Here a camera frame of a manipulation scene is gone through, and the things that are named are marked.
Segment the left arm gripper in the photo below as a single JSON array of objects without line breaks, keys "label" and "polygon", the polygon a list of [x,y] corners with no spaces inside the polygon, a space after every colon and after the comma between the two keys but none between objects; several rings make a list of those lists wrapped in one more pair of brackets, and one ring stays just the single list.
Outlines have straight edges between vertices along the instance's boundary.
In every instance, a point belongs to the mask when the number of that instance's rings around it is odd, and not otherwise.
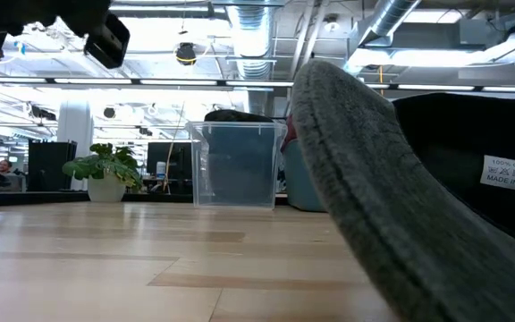
[{"label": "left arm gripper", "polygon": [[8,35],[39,22],[48,27],[60,18],[77,36],[97,30],[106,21],[111,0],[0,0],[0,50]]}]

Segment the maroon baseball cap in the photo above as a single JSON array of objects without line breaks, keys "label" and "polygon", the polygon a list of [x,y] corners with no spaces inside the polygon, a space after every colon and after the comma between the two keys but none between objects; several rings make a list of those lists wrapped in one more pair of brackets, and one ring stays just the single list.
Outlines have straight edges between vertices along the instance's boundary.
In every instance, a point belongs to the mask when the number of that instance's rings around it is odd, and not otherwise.
[{"label": "maroon baseball cap", "polygon": [[294,122],[293,122],[293,114],[290,114],[287,118],[286,118],[286,127],[287,127],[287,133],[286,133],[286,136],[283,140],[283,144],[281,146],[281,151],[284,152],[287,145],[292,141],[292,140],[296,140],[297,139],[297,132],[295,130],[295,127],[294,127]]}]

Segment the dark grey cloth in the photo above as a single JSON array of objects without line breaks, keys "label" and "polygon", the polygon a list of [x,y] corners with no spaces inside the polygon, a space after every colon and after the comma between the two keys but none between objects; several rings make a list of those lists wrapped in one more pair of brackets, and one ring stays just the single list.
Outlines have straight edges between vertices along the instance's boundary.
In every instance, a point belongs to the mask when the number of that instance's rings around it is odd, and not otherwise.
[{"label": "dark grey cloth", "polygon": [[313,61],[291,109],[325,208],[402,322],[515,322],[515,99],[390,101]]}]

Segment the white round column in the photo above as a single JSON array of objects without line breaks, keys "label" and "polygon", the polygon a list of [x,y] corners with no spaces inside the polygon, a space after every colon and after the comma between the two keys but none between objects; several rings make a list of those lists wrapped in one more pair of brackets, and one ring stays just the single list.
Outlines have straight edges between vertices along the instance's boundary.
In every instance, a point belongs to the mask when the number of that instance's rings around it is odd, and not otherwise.
[{"label": "white round column", "polygon": [[90,154],[94,131],[91,104],[84,99],[68,99],[60,104],[58,117],[58,142],[76,142],[76,157]]}]

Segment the black ceiling spotlight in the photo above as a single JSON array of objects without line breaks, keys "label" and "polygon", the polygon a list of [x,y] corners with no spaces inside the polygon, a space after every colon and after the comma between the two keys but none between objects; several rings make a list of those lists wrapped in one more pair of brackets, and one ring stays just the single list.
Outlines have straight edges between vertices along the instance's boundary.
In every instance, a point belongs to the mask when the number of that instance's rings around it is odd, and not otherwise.
[{"label": "black ceiling spotlight", "polygon": [[175,59],[181,65],[193,65],[197,56],[192,43],[181,43],[175,52]]}]

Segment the black partition panel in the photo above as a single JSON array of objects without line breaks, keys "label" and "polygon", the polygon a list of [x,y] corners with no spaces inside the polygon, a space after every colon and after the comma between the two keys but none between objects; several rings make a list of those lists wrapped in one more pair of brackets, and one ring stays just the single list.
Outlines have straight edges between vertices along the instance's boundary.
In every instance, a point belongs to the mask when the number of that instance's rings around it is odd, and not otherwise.
[{"label": "black partition panel", "polygon": [[72,178],[63,172],[63,165],[75,158],[76,150],[74,141],[30,141],[27,191],[69,190]]}]

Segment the person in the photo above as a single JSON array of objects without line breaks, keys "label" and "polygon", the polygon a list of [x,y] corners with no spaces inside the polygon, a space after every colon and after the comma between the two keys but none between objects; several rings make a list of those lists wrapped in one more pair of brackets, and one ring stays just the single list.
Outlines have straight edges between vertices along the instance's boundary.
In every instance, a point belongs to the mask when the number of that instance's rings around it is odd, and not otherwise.
[{"label": "person", "polygon": [[9,160],[3,159],[0,161],[0,174],[9,181],[18,178],[18,176],[12,172],[12,167],[13,164]]}]

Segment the green potted plant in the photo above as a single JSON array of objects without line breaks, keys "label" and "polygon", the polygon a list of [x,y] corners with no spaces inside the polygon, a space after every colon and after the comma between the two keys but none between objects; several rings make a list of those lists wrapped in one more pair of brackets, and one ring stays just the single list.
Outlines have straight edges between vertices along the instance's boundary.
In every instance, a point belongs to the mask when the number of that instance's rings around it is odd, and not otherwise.
[{"label": "green potted plant", "polygon": [[142,187],[138,162],[131,148],[96,143],[89,151],[89,156],[66,162],[62,170],[73,179],[87,181],[91,201],[120,202],[127,190],[138,191]]}]

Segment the clear plastic bin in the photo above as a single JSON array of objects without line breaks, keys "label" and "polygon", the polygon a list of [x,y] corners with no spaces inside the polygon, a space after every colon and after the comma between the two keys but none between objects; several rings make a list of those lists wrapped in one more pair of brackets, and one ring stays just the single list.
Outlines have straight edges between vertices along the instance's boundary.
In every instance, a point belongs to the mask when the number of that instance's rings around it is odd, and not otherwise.
[{"label": "clear plastic bin", "polygon": [[209,171],[207,168],[208,144],[203,137],[204,127],[223,126],[223,122],[192,122],[188,124],[190,132],[191,156],[192,156],[192,184],[193,202],[197,208],[262,208],[271,210],[274,208],[278,171],[281,157],[281,146],[287,133],[286,125],[273,123],[275,127],[274,154],[273,154],[273,198],[267,205],[242,206],[228,203],[218,203],[215,201],[215,194],[210,187]]}]

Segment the teal plastic bin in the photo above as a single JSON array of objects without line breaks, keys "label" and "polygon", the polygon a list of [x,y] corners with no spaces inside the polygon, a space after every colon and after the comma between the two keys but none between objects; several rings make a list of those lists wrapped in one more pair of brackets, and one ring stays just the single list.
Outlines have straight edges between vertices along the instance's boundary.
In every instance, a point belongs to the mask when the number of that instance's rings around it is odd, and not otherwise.
[{"label": "teal plastic bin", "polygon": [[310,178],[297,139],[287,142],[283,150],[283,162],[289,204],[301,211],[325,212]]}]

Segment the black metal rig frame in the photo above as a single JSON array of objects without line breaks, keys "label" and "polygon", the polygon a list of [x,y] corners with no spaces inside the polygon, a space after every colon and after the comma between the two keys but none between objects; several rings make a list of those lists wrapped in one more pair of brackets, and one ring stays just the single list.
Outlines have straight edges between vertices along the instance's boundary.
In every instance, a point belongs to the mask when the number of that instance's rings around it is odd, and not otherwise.
[{"label": "black metal rig frame", "polygon": [[[87,192],[41,191],[41,192],[0,192],[0,207],[37,205],[48,203],[87,202]],[[191,195],[157,195],[126,193],[123,202],[163,202],[192,203]]]}]

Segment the silver ribbed ceiling duct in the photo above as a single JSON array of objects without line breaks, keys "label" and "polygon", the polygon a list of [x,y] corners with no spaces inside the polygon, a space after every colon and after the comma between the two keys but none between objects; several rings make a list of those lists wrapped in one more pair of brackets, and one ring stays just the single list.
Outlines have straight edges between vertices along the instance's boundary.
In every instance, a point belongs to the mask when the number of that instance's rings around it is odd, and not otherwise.
[{"label": "silver ribbed ceiling duct", "polygon": [[389,47],[394,32],[422,0],[379,0],[373,14],[362,22],[359,46]]},{"label": "silver ribbed ceiling duct", "polygon": [[269,62],[272,49],[274,8],[269,0],[240,0],[241,5],[227,7],[232,24],[233,52],[243,81],[270,81],[274,64]]}]

